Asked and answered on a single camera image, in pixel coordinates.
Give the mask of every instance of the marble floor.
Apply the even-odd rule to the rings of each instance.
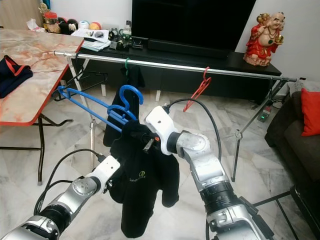
[[[103,97],[99,87],[89,90],[88,93],[107,103],[111,103],[115,95],[113,89],[107,89],[107,97]],[[163,105],[181,97],[189,97],[188,94],[162,92],[160,102],[155,102],[155,91],[144,91],[143,95],[144,104],[140,107],[139,115],[141,120],[157,105]],[[222,97],[201,96],[200,100],[206,104],[216,121],[222,139],[222,164],[230,176],[235,138],[228,137],[228,135],[233,134],[249,119],[254,113],[255,105],[247,100]],[[91,102],[89,104],[95,112],[106,116],[104,108]],[[197,104],[193,104],[185,113],[182,111],[183,107],[182,103],[178,103],[171,108],[170,116],[175,126],[179,130],[185,129],[193,133],[205,134],[210,139],[211,147],[218,154],[215,132],[206,113]],[[274,149],[268,147],[264,140],[268,125],[276,112],[277,109],[273,108],[271,116],[265,123],[255,120],[245,131],[240,144],[236,181],[232,183],[232,186],[238,196],[244,196],[252,203],[286,192],[293,185],[281,157]],[[52,168],[63,155],[74,149],[90,147],[90,133],[87,113],[70,101],[55,102],[52,100],[44,108],[43,114],[56,122],[67,118],[74,120],[61,127],[44,127],[43,182],[46,183]],[[95,149],[108,154],[109,148],[102,144],[103,134],[102,130],[96,128]],[[39,145],[40,137],[36,126],[0,127],[0,146],[37,147]],[[39,152],[37,151],[0,150],[0,236],[32,215],[34,204],[44,190],[44,185],[37,186],[38,161]],[[180,200],[173,207],[165,208],[162,206],[159,192],[154,214],[149,220],[144,235],[138,238],[139,240],[205,239],[204,204],[197,192],[188,164],[180,158],[178,161]],[[54,180],[74,180],[90,171],[90,154],[88,152],[76,153],[61,164]],[[49,203],[67,186],[62,183],[51,189],[44,204]],[[314,240],[309,226],[291,196],[282,198],[280,202],[299,238]],[[260,206],[259,213],[274,231],[274,239],[294,239],[275,202]],[[122,205],[114,202],[109,193],[94,196],[60,239],[126,239],[120,229],[121,214]]]

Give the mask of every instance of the brown couch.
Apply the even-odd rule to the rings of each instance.
[[[320,180],[320,135],[301,136],[301,107],[301,92],[297,91],[272,120],[265,140],[270,147],[277,147],[297,183],[314,182]]]

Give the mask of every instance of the folded navy cloth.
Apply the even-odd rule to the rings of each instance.
[[[30,66],[18,65],[8,55],[0,61],[0,99],[33,76]]]

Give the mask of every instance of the black jacket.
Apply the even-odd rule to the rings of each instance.
[[[110,195],[122,205],[121,229],[127,238],[144,234],[158,190],[162,190],[162,204],[169,208],[178,200],[179,163],[173,156],[150,148],[143,151],[145,143],[132,137],[132,133],[150,130],[138,121],[129,121],[122,129],[121,138],[113,142],[111,155],[121,164]]]
[[[125,68],[122,68],[121,72],[125,77],[125,81],[124,81],[123,85],[128,84],[128,85],[134,86],[136,88],[145,86],[144,77],[141,74],[140,67],[130,66],[128,68],[128,76],[127,76],[127,70]],[[116,91],[116,94],[115,94],[115,97],[113,99],[112,104],[113,105],[116,104],[116,105],[120,105],[120,106],[124,107],[125,105],[119,96],[119,90],[120,90],[120,87]],[[139,98],[138,98],[138,96],[133,91],[126,90],[126,91],[124,91],[124,97],[130,104],[129,111],[132,112],[135,115],[135,117],[138,119],[139,118]],[[114,111],[120,115],[123,114],[123,112],[121,110],[114,109]],[[111,118],[109,116],[108,116],[107,120],[119,128],[123,127],[123,125],[121,125],[120,123],[118,123],[116,120],[114,120],[113,118]],[[115,139],[120,138],[120,136],[121,136],[120,132],[113,129],[111,126],[107,125],[105,127],[105,132],[104,132],[104,136],[103,136],[103,145],[105,145],[106,147],[111,147],[113,141]]]
[[[30,66],[18,65],[8,55],[0,61],[0,99],[33,76]]]

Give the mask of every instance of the red statue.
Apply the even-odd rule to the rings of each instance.
[[[277,12],[272,16],[262,13],[256,20],[259,24],[251,29],[243,59],[254,66],[268,66],[271,61],[271,52],[275,53],[277,47],[284,41],[280,31],[284,29],[285,16],[283,12]]]

